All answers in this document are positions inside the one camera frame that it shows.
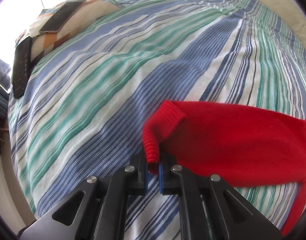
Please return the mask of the red knit sweater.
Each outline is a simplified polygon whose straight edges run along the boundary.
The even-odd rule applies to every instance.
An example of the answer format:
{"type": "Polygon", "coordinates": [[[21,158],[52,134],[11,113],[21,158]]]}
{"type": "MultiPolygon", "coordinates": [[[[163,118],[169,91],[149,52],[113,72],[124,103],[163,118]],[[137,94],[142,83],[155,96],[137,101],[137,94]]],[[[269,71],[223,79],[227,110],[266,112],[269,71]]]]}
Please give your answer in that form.
{"type": "Polygon", "coordinates": [[[164,101],[143,127],[143,145],[154,173],[163,145],[195,174],[218,174],[232,186],[299,183],[284,235],[306,208],[306,120],[243,105],[164,101]]]}

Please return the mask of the striped blue green bedsheet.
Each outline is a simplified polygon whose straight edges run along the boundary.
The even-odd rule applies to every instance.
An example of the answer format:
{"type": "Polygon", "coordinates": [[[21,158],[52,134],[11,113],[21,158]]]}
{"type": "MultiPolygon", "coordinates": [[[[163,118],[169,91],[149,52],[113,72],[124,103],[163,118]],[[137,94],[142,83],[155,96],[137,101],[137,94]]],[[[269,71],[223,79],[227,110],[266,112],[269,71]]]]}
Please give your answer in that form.
{"type": "MultiPolygon", "coordinates": [[[[259,0],[103,1],[119,10],[30,62],[24,95],[10,94],[11,161],[35,222],[89,176],[146,159],[143,127],[164,101],[306,120],[306,48],[259,0]]],[[[159,162],[154,173],[146,159],[147,190],[128,198],[123,239],[182,239],[178,197],[161,194],[159,162]]],[[[300,189],[231,187],[281,233],[300,189]]],[[[282,236],[306,239],[306,208],[282,236]]]]}

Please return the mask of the black remote control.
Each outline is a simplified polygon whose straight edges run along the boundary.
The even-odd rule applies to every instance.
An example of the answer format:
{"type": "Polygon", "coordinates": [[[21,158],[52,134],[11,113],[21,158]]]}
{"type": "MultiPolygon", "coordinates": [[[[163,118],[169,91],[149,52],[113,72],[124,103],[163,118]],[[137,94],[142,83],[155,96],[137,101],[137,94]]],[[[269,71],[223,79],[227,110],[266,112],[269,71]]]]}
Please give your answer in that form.
{"type": "Polygon", "coordinates": [[[25,93],[30,77],[32,38],[26,37],[15,49],[13,64],[13,94],[19,99],[25,93]]]}

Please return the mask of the black smartphone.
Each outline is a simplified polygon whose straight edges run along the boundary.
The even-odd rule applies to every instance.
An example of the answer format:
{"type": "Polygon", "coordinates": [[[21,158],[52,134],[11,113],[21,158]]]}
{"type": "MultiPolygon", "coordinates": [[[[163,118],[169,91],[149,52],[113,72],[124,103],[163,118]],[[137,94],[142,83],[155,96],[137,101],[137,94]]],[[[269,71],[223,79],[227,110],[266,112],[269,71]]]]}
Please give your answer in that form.
{"type": "Polygon", "coordinates": [[[39,33],[57,33],[86,0],[68,1],[42,26],[39,33]]]}

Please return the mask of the checkered orange pillow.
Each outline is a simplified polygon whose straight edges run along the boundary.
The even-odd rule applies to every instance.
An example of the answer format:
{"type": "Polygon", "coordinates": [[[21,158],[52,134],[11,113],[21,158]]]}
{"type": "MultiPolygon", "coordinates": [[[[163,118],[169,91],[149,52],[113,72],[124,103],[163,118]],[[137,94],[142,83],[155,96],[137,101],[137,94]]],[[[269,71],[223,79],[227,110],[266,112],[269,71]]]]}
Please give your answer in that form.
{"type": "Polygon", "coordinates": [[[53,8],[43,9],[33,22],[16,40],[18,46],[26,37],[32,38],[31,62],[38,62],[69,39],[75,37],[100,18],[119,10],[116,5],[103,0],[86,0],[57,33],[39,33],[42,26],[61,8],[67,0],[53,8]]]}

